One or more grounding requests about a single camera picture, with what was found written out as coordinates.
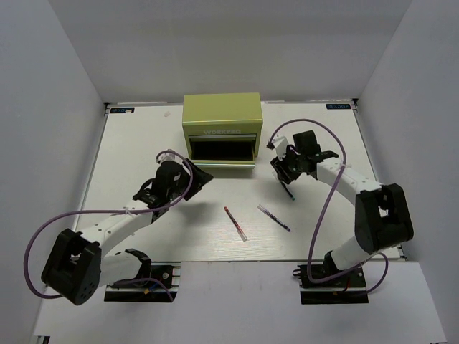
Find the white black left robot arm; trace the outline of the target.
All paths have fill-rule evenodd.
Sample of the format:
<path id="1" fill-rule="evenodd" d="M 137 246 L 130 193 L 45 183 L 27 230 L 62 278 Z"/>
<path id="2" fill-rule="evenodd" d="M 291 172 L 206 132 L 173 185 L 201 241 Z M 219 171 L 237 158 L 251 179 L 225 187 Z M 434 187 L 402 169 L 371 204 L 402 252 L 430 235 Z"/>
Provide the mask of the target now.
<path id="1" fill-rule="evenodd" d="M 117 245 L 163 216 L 177 201 L 188 201 L 213 175 L 189 159 L 160 162 L 154 178 L 144 182 L 118 214 L 82 229 L 61 231 L 41 280 L 74 305 L 88 301 L 97 288 L 142 287 L 163 282 L 151 275 L 151 259 L 137 249 L 112 253 Z"/>

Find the red gel pen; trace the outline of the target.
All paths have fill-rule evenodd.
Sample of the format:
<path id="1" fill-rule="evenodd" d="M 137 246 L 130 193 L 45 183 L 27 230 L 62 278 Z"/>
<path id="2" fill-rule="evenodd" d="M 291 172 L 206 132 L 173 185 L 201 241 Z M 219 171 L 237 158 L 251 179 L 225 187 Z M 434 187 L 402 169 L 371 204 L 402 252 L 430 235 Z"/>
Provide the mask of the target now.
<path id="1" fill-rule="evenodd" d="M 246 242 L 248 240 L 246 234 L 243 232 L 242 228 L 240 227 L 240 225 L 238 224 L 238 222 L 236 221 L 235 217 L 233 217 L 232 213 L 230 212 L 230 210 L 225 206 L 224 207 L 224 211 L 226 212 L 226 214 L 228 215 L 230 221 L 233 223 L 233 225 L 235 226 L 236 230 L 237 230 L 237 233 L 240 235 L 241 237 L 241 240 L 243 242 Z"/>

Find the green gel pen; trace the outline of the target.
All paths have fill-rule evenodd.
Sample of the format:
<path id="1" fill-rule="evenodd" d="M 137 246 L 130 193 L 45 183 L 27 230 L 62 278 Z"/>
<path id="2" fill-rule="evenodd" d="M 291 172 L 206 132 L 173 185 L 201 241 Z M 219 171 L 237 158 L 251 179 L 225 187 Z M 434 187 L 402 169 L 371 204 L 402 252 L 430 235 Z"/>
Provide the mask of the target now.
<path id="1" fill-rule="evenodd" d="M 285 192 L 287 193 L 287 195 L 290 197 L 291 200 L 295 201 L 295 196 L 293 195 L 293 193 L 288 189 L 288 187 L 283 183 L 283 182 L 280 182 L 280 185 L 283 187 L 283 189 L 285 190 Z"/>

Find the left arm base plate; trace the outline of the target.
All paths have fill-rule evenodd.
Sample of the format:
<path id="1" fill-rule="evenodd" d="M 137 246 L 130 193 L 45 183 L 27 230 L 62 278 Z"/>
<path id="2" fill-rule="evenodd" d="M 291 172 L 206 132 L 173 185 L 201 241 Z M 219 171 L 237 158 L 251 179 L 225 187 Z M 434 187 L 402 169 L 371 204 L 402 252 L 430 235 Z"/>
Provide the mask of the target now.
<path id="1" fill-rule="evenodd" d="M 153 263 L 144 281 L 105 288 L 105 302 L 171 303 L 179 291 L 181 262 Z"/>

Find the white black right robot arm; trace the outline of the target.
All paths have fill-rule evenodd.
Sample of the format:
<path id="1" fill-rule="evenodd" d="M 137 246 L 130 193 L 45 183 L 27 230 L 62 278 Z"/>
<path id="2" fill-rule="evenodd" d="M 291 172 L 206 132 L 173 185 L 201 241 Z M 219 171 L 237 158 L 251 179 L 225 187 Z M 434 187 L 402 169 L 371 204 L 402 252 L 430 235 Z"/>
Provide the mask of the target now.
<path id="1" fill-rule="evenodd" d="M 267 147 L 276 152 L 271 160 L 279 181 L 290 184 L 306 174 L 331 187 L 354 206 L 354 234 L 323 258 L 323 277 L 313 283 L 339 286 L 350 269 L 390 247 L 410 241 L 414 229 L 401 186 L 373 181 L 346 165 L 332 150 L 322 150 L 312 130 L 295 134 L 289 143 L 275 136 Z"/>

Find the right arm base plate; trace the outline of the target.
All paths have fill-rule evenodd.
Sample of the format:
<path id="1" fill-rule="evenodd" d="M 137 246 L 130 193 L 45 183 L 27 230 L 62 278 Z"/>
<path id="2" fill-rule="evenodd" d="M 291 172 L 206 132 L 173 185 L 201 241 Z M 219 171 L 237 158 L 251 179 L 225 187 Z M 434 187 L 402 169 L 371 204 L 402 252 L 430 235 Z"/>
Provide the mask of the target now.
<path id="1" fill-rule="evenodd" d="M 307 276 L 307 265 L 298 265 L 292 276 L 299 281 L 302 305 L 357 305 L 369 302 L 366 280 L 360 267 L 335 280 L 312 283 Z"/>

